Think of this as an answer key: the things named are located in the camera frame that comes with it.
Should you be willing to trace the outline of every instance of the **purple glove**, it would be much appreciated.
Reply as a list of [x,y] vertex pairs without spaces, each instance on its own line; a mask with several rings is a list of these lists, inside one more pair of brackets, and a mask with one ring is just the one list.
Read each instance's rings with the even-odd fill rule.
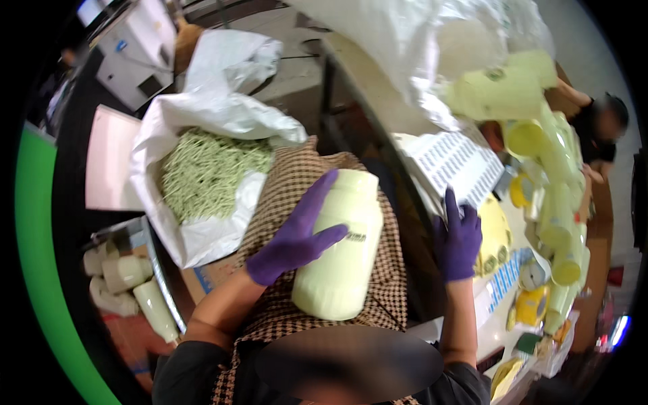
[[481,218],[475,208],[462,205],[464,217],[459,218],[459,209],[454,191],[449,187],[445,197],[448,229],[440,216],[434,218],[434,250],[443,282],[469,279],[475,275],[472,269],[481,247]]
[[270,243],[246,261],[248,273],[255,283],[269,286],[284,272],[312,262],[344,239],[349,230],[343,224],[313,235],[319,210],[336,178],[338,171],[334,169],[313,183]]

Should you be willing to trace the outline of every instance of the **person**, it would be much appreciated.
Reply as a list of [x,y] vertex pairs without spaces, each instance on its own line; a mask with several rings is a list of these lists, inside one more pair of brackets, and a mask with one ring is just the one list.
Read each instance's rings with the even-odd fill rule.
[[628,109],[618,97],[605,93],[604,97],[594,100],[560,78],[557,89],[580,108],[569,122],[581,140],[583,172],[593,181],[603,183],[613,167],[615,142],[628,126]]
[[[153,404],[209,404],[221,371],[219,365],[227,363],[236,331],[266,287],[284,272],[318,258],[346,236],[345,225],[313,235],[315,220],[337,175],[337,170],[331,170],[320,177],[270,242],[200,301],[183,341],[156,369]],[[481,246],[481,220],[467,206],[463,208],[464,218],[459,218],[451,189],[446,194],[446,205],[447,228],[438,217],[434,223],[438,265],[448,295],[440,342],[445,370],[441,378],[416,393],[415,398],[424,405],[487,404],[490,380],[476,370],[477,330],[472,296],[472,266]],[[233,404],[316,403],[273,391],[260,380],[254,359],[265,345],[246,341],[237,346],[241,361],[235,375]]]

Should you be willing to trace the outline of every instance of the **checkered apron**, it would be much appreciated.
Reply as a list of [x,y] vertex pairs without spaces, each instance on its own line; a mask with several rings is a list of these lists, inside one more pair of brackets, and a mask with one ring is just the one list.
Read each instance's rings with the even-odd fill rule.
[[[302,194],[321,175],[332,168],[367,170],[350,153],[320,156],[315,150],[316,143],[317,138],[312,136],[304,146],[278,148],[275,151],[275,161],[261,192],[257,210],[238,250],[239,266],[272,239]],[[214,386],[214,404],[232,404],[235,375],[240,363],[238,345],[242,341],[271,342],[300,330],[335,325],[366,325],[405,330],[407,284],[400,251],[398,223],[382,192],[378,193],[378,200],[383,212],[384,226],[362,312],[348,321],[325,321],[306,315],[290,298],[295,271],[283,274],[261,295],[245,322],[242,335],[234,342],[231,368],[220,373]],[[406,397],[394,403],[417,402],[411,397]]]

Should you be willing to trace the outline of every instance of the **white machine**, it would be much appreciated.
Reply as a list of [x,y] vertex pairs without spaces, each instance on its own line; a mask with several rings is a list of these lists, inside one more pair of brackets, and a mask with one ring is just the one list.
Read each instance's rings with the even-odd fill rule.
[[176,29],[160,0],[134,1],[96,38],[97,80],[131,110],[173,83]]

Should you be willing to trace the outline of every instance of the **white table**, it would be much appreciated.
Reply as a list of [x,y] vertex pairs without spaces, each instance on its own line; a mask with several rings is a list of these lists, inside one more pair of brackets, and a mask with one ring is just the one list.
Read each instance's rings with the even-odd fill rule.
[[[380,141],[384,143],[383,146],[392,150],[393,156],[398,159],[400,163],[398,170],[401,171],[400,174],[404,174],[401,177],[410,180],[409,184],[406,181],[406,186],[414,200],[419,217],[424,222],[423,226],[430,227],[430,216],[434,214],[434,208],[430,198],[410,174],[407,168],[408,160],[402,153],[402,145],[407,142],[409,135],[418,137],[425,133],[437,133],[440,128],[428,121],[419,110],[405,104],[400,93],[392,86],[387,76],[355,43],[334,32],[327,34],[322,42],[327,53],[321,109],[323,129],[331,135],[341,150],[348,150],[345,140],[332,127],[332,116],[329,112],[333,75],[339,73],[367,115]],[[513,234],[513,249],[528,247],[529,242],[524,236],[526,223],[522,210],[513,207],[508,198],[500,205],[508,218]],[[485,288],[488,280],[489,277],[476,279],[475,296]],[[510,289],[488,321],[479,328],[478,361],[501,346],[505,347],[504,360],[507,359],[523,333],[522,329],[506,331],[507,314],[515,298],[515,292],[515,288]],[[486,374],[493,374],[495,369],[496,367],[491,368],[490,373]]]

